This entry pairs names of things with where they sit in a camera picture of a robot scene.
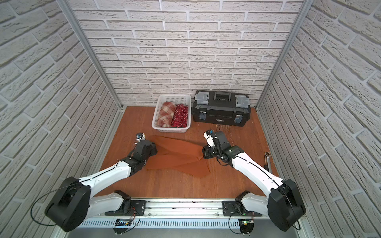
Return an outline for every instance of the white basket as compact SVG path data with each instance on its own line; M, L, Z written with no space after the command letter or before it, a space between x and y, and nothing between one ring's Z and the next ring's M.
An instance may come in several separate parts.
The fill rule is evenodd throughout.
M184 104L188 106L188 123L187 127L157 127L156 122L159 118L160 110L164 102L174 102L177 104ZM164 94L160 95L155 108L154 118L152 119L152 128L159 132L171 132L171 133L184 133L191 126L191 108L192 97L187 94Z

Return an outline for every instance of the mounting plate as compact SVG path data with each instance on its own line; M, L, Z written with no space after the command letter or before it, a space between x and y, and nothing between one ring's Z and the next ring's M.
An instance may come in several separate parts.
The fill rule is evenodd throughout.
M235 201L231 201L231 200L230 201L222 201L222 208L223 208L224 216L225 217L230 217L230 216L234 216L234 215L236 215L236 216L246 216L246 217L251 217L252 216L251 212L246 213L245 215L236 213L237 211L234 208L234 204L235 204ZM261 217L262 214L254 212L254 216L255 217Z
M134 207L140 216L144 215L147 203L146 200L130 200L130 203L130 207ZM124 211L109 211L104 213L106 216L131 216L132 214L134 214L133 209L131 209L128 213L124 213Z

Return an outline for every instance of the white brick wall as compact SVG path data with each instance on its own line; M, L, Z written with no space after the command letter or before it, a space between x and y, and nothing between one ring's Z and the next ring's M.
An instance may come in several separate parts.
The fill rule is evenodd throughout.
M230 89L249 94L255 106L302 1L70 3L122 104Z
M42 237L30 206L87 174L117 108L55 1L0 3L0 55L0 236Z
M258 109L316 237L381 235L380 0L315 0Z

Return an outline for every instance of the rolled fabric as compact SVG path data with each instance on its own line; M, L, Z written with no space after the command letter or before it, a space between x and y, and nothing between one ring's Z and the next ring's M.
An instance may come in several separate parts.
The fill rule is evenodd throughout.
M188 106L184 107L184 112L181 119L181 127L187 127L188 124Z
M184 113L184 104L178 104L174 112L171 127L181 127L182 114Z
M171 121L173 118L176 105L173 102L165 102L162 105L162 109L159 112L159 118L157 119L157 127L171 127Z

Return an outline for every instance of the toolbox handle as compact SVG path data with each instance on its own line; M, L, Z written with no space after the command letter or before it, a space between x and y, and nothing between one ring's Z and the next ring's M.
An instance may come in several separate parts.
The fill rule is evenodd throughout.
M215 92L214 100L221 100L221 101L229 101L230 102L231 95L232 95L231 93Z

